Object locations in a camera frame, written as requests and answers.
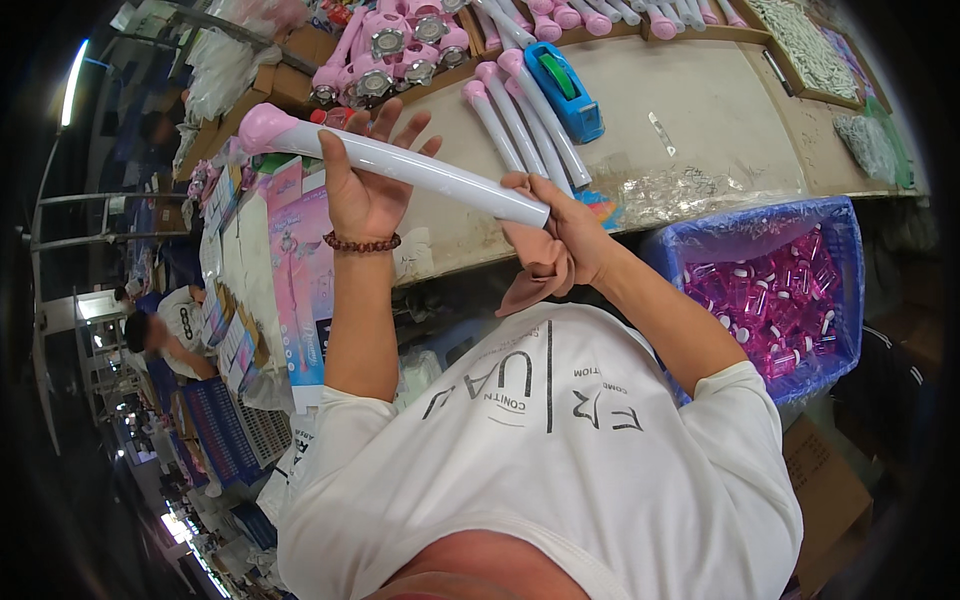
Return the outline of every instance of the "blue tape dispenser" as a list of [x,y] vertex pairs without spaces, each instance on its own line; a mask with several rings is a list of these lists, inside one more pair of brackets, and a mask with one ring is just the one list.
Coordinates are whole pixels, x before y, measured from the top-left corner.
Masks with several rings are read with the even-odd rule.
[[603,135],[600,106],[556,46],[546,41],[530,44],[523,51],[523,61],[574,143],[586,144]]

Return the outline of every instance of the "green tape roll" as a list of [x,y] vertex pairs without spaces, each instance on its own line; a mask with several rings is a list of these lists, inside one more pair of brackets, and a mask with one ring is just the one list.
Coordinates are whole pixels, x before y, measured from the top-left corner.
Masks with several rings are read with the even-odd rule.
[[560,86],[560,91],[563,93],[564,98],[573,100],[577,97],[577,90],[574,89],[573,82],[566,76],[566,73],[556,59],[548,54],[541,54],[538,60],[540,61],[540,65],[547,70],[547,73],[553,76],[553,81],[557,82],[557,85]]

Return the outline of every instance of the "beaded bracelet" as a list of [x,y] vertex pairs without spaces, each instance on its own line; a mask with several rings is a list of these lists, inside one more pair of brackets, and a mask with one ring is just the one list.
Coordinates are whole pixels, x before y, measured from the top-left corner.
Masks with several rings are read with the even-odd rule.
[[324,236],[324,241],[326,244],[333,250],[339,250],[341,252],[384,252],[387,250],[393,250],[400,245],[400,236],[394,233],[394,236],[390,239],[389,242],[345,242],[343,240],[337,239],[337,234],[335,231],[331,231]]

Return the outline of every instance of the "toy packaging box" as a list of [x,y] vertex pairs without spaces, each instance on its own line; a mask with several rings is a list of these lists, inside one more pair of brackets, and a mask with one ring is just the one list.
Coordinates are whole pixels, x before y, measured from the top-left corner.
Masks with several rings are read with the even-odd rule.
[[333,250],[323,240],[333,227],[323,182],[323,171],[304,178],[296,157],[276,169],[265,193],[276,310],[301,414],[320,397],[333,316]]

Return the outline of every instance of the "table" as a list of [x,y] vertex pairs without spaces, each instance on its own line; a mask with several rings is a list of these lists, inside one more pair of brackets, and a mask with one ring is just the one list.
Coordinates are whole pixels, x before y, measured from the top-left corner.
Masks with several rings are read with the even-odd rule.
[[[627,36],[565,46],[564,54],[600,104],[606,133],[581,158],[591,189],[617,202],[623,230],[654,228],[723,207],[791,195],[898,194],[870,180],[833,132],[852,113],[788,98],[761,46],[713,40],[647,44]],[[498,180],[506,172],[460,85],[404,110],[433,120],[421,140],[444,136],[437,158]],[[670,156],[648,115],[656,114],[677,153]],[[429,255],[397,280],[410,284],[513,254],[489,215],[439,194],[415,190],[398,230]],[[273,356],[282,356],[266,204],[252,190],[223,234],[226,285],[261,322]],[[277,365],[282,368],[282,361]]]

